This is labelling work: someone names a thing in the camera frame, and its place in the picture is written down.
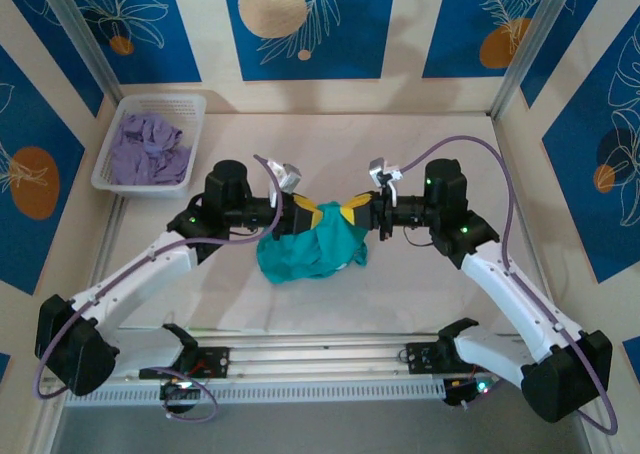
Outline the teal t-shirt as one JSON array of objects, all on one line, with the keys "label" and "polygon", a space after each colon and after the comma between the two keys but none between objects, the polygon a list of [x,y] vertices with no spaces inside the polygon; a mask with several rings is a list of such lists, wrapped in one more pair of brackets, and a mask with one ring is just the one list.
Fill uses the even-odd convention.
[{"label": "teal t-shirt", "polygon": [[367,265],[369,231],[351,225],[335,201],[320,204],[318,209],[323,217],[313,229],[258,242],[257,263],[272,284],[327,278],[353,263]]}]

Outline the white plastic lattice basket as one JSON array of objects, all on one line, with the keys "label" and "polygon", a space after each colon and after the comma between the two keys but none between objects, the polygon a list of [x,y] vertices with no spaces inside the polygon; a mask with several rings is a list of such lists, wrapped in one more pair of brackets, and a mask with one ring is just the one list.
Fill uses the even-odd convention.
[{"label": "white plastic lattice basket", "polygon": [[[110,191],[123,197],[181,198],[186,196],[204,124],[206,106],[206,99],[199,94],[144,93],[125,96],[116,108],[98,154],[91,174],[92,186],[97,190]],[[183,136],[180,145],[191,148],[185,177],[176,185],[131,186],[112,182],[110,149],[117,128],[127,115],[146,112],[161,115],[173,127],[181,130]]]}]

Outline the lavender crumpled garment pile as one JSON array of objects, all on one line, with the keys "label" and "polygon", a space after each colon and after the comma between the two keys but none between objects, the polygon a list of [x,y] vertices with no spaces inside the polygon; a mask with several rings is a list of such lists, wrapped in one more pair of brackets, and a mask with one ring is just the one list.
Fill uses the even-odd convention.
[{"label": "lavender crumpled garment pile", "polygon": [[181,183],[191,156],[183,131],[163,116],[127,114],[119,122],[109,156],[111,182],[124,186],[172,186]]}]

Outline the right aluminium side rail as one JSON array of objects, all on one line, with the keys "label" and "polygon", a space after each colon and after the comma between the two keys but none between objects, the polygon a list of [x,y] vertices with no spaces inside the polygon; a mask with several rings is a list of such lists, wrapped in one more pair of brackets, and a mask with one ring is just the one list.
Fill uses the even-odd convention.
[{"label": "right aluminium side rail", "polygon": [[541,144],[519,136],[502,121],[495,120],[493,126],[511,179],[514,217],[535,264],[534,278],[551,301],[565,307],[566,266],[560,255],[563,211],[547,198],[550,169],[539,164]]}]

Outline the aluminium side rail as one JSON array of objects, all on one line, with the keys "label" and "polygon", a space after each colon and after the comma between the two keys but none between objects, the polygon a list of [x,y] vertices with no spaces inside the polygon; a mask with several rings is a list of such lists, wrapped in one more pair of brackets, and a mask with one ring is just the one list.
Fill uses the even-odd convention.
[{"label": "aluminium side rail", "polygon": [[89,285],[93,286],[102,280],[105,276],[109,260],[113,251],[114,242],[116,241],[118,230],[120,228],[123,215],[126,211],[127,199],[120,195],[115,195],[109,216],[101,237],[100,246],[97,257],[91,272]]},{"label": "aluminium side rail", "polygon": [[539,164],[541,144],[519,136],[502,121],[495,120],[493,126],[511,179],[514,217],[535,264],[534,278],[551,301],[565,307],[566,266],[560,255],[563,211],[547,198],[550,169]]}]

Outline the left aluminium side rail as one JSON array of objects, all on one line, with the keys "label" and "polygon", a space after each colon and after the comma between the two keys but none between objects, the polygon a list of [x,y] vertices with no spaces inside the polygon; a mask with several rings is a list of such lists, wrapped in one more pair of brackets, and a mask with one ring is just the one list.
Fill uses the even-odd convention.
[{"label": "left aluminium side rail", "polygon": [[105,276],[109,260],[113,251],[114,242],[116,241],[118,230],[120,228],[123,215],[126,211],[127,199],[120,195],[115,195],[109,216],[101,237],[100,246],[97,257],[91,272],[89,285],[93,286],[102,280]]}]

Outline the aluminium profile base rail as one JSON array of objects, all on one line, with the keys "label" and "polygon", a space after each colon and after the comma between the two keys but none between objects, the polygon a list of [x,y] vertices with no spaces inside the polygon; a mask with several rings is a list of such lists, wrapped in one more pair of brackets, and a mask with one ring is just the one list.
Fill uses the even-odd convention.
[{"label": "aluminium profile base rail", "polygon": [[[67,332],[53,327],[39,329],[35,354],[71,392],[86,395],[111,376],[137,371],[140,377],[150,378],[168,370],[182,352],[183,342],[166,325],[155,330],[118,330],[104,335],[94,325],[79,319]],[[179,326],[169,325],[181,330],[185,337],[193,338],[199,347],[228,347],[229,366],[239,362],[304,363],[312,371],[332,372],[340,362],[390,362],[395,346],[393,343],[333,345],[320,342],[308,346],[277,346],[255,342],[247,348],[236,349],[230,344],[201,344]],[[586,368],[596,364],[588,340],[585,333],[580,333],[575,339],[561,338],[533,352],[523,342],[495,335],[477,325],[463,329],[454,337],[454,344],[463,361],[477,364],[482,371],[492,372],[519,386],[532,375],[585,377]],[[398,349],[400,361],[406,356],[405,345]]]}]

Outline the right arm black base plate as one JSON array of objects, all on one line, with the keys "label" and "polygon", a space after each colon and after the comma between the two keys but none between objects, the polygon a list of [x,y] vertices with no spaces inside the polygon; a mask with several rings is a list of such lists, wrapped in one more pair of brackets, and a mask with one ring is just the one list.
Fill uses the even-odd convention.
[{"label": "right arm black base plate", "polygon": [[412,342],[405,345],[410,374],[440,374],[449,368],[444,342]]}]

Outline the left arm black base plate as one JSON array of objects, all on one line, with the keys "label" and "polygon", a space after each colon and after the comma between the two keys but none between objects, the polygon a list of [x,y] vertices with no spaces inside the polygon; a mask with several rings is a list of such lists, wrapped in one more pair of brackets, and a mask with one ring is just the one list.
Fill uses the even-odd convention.
[{"label": "left arm black base plate", "polygon": [[228,347],[185,348],[168,369],[193,379],[224,379],[230,364]]}]

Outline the right aluminium frame post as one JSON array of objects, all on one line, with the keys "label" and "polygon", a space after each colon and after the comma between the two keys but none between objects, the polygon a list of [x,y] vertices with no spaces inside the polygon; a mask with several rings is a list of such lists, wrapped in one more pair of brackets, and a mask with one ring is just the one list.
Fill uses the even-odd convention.
[{"label": "right aluminium frame post", "polygon": [[522,80],[538,56],[567,0],[541,0],[529,28],[508,66],[489,110],[492,121],[501,120]]}]

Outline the aluminium frame post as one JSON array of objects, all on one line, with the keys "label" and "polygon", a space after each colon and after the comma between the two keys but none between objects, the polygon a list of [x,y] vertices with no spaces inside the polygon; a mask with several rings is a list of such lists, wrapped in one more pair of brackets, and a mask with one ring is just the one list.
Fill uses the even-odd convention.
[{"label": "aluminium frame post", "polygon": [[567,0],[541,0],[529,28],[508,66],[489,110],[492,121],[501,120],[522,80],[538,56]]},{"label": "aluminium frame post", "polygon": [[103,94],[117,107],[124,97],[119,81],[75,1],[46,1]]}]

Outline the left aluminium frame post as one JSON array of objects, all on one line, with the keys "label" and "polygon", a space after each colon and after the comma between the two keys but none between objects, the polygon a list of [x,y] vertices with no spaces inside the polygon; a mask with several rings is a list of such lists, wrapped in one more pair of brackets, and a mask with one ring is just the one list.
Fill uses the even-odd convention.
[{"label": "left aluminium frame post", "polygon": [[103,94],[117,107],[124,97],[119,81],[75,1],[46,1]]}]

